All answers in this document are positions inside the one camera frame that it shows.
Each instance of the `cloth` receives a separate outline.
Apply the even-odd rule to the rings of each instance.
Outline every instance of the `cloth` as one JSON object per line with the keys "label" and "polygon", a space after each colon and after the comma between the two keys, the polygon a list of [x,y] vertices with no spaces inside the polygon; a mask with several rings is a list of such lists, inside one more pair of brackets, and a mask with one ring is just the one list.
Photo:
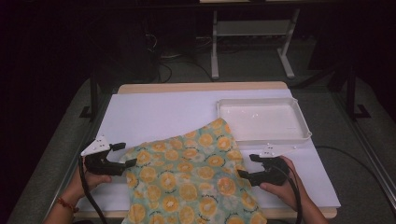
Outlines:
{"label": "cloth", "polygon": [[181,136],[143,143],[120,159],[131,207],[122,223],[266,223],[224,119]]}

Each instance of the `table edge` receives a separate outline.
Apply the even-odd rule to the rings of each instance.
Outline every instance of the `table edge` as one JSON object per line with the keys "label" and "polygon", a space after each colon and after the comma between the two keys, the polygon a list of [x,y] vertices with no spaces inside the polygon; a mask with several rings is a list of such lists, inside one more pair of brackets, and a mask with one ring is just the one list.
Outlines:
{"label": "table edge", "polygon": [[[327,219],[334,218],[337,216],[337,208],[335,207],[325,207],[319,208],[320,212]],[[262,209],[264,215],[267,219],[280,219],[280,218],[296,218],[297,213],[291,210],[290,208],[271,208],[271,209]],[[108,211],[103,212],[105,217],[109,218],[125,218],[128,215],[128,211]],[[91,212],[78,212],[75,213],[75,217],[99,217],[95,211]]]}
{"label": "table edge", "polygon": [[281,81],[126,84],[120,86],[118,94],[172,91],[286,90],[287,88],[286,83]]}

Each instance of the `white tray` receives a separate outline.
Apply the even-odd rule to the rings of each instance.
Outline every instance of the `white tray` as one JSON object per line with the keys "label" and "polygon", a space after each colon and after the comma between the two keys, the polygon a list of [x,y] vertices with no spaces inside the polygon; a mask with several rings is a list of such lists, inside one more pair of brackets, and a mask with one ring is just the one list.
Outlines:
{"label": "white tray", "polygon": [[294,98],[223,99],[218,117],[243,145],[299,144],[312,135]]}

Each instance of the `cord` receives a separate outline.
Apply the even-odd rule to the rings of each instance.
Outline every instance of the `cord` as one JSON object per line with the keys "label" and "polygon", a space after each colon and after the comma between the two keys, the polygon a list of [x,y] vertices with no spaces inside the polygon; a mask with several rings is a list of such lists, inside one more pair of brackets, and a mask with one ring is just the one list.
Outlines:
{"label": "cord", "polygon": [[348,156],[350,159],[352,159],[353,161],[355,161],[355,162],[357,162],[359,165],[361,165],[361,166],[373,177],[373,179],[375,180],[375,182],[378,184],[379,188],[381,189],[382,193],[384,194],[384,196],[385,196],[385,198],[386,198],[386,200],[387,200],[387,202],[388,202],[388,204],[389,204],[390,210],[392,211],[393,215],[396,217],[396,213],[395,213],[394,209],[392,209],[392,208],[393,208],[393,204],[392,204],[392,202],[389,200],[387,193],[386,193],[386,192],[384,191],[384,189],[382,188],[382,186],[381,186],[381,184],[380,184],[380,181],[379,181],[378,177],[376,176],[376,174],[375,174],[366,164],[364,164],[362,161],[359,161],[358,159],[356,159],[356,158],[355,158],[354,156],[352,156],[351,154],[349,154],[349,153],[345,152],[344,150],[342,150],[342,149],[340,149],[340,148],[337,148],[337,147],[315,146],[315,148],[328,148],[328,149],[332,149],[332,150],[334,150],[334,151],[340,152],[340,153],[342,153],[342,154]]}
{"label": "cord", "polygon": [[214,81],[212,76],[210,76],[209,73],[198,63],[188,62],[188,61],[184,61],[184,62],[164,62],[164,63],[191,63],[191,64],[194,64],[195,66],[200,67],[205,72],[205,74],[209,77],[210,81],[212,81],[212,82]]}
{"label": "cord", "polygon": [[196,40],[207,39],[207,41],[204,44],[196,46],[195,50],[205,48],[205,47],[209,46],[210,43],[212,43],[212,37],[210,37],[210,36],[197,36],[195,39]]}
{"label": "cord", "polygon": [[166,83],[166,82],[168,82],[168,81],[171,79],[171,77],[172,77],[172,75],[173,75],[173,73],[172,73],[172,68],[170,68],[169,66],[166,66],[166,65],[163,64],[163,63],[159,63],[159,65],[161,65],[161,66],[163,66],[163,67],[165,67],[165,68],[167,68],[167,69],[169,70],[169,76],[168,76],[168,78],[167,78],[165,81],[163,81],[163,80],[161,79],[161,73],[159,72],[159,74],[158,74],[158,82],[159,82],[159,83]]}
{"label": "cord", "polygon": [[102,210],[96,203],[96,201],[93,199],[91,193],[90,193],[90,188],[88,187],[87,180],[85,179],[85,173],[84,173],[84,164],[82,162],[82,157],[78,157],[78,166],[79,166],[79,177],[81,178],[81,184],[82,188],[84,189],[85,196],[87,197],[88,201],[92,204],[93,208],[95,209],[96,213],[99,215],[99,218],[102,220],[102,223],[107,224],[106,218],[102,213]]}
{"label": "cord", "polygon": [[281,220],[281,219],[268,219],[268,224],[269,224],[270,222],[272,223],[272,221],[275,221],[276,223],[277,223],[277,222],[281,222],[281,223],[290,224],[288,221],[286,221],[286,220]]}
{"label": "cord", "polygon": [[147,34],[146,37],[151,37],[152,39],[154,39],[154,44],[152,44],[151,49],[155,49],[158,43],[157,37],[155,35],[149,35],[149,34]]}
{"label": "cord", "polygon": [[297,183],[297,178],[296,178],[296,174],[293,172],[293,170],[289,167],[289,170],[291,170],[291,172],[294,175],[294,179],[296,181],[296,183],[294,183],[294,181],[287,175],[285,174],[285,172],[283,172],[279,167],[276,166],[272,166],[273,168],[277,169],[280,173],[282,173],[284,176],[287,177],[287,180],[289,181],[289,184],[291,186],[291,189],[294,192],[294,196],[296,198],[296,203],[297,203],[297,218],[296,218],[296,224],[300,224],[301,221],[303,220],[303,206],[301,205],[301,196],[300,196],[300,190],[298,189],[298,183]]}

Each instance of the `bracelet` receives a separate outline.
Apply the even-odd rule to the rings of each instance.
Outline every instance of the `bracelet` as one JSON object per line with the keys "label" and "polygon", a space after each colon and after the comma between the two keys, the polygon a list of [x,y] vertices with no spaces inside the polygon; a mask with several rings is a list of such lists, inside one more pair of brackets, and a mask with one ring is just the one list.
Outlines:
{"label": "bracelet", "polygon": [[71,210],[72,210],[72,212],[73,213],[76,213],[76,212],[78,212],[78,208],[77,207],[75,207],[75,206],[73,206],[72,204],[70,204],[70,203],[66,203],[65,201],[64,201],[64,199],[63,198],[58,198],[58,200],[56,201],[58,204],[60,204],[61,206],[63,206],[63,207],[68,207],[68,208],[70,208]]}

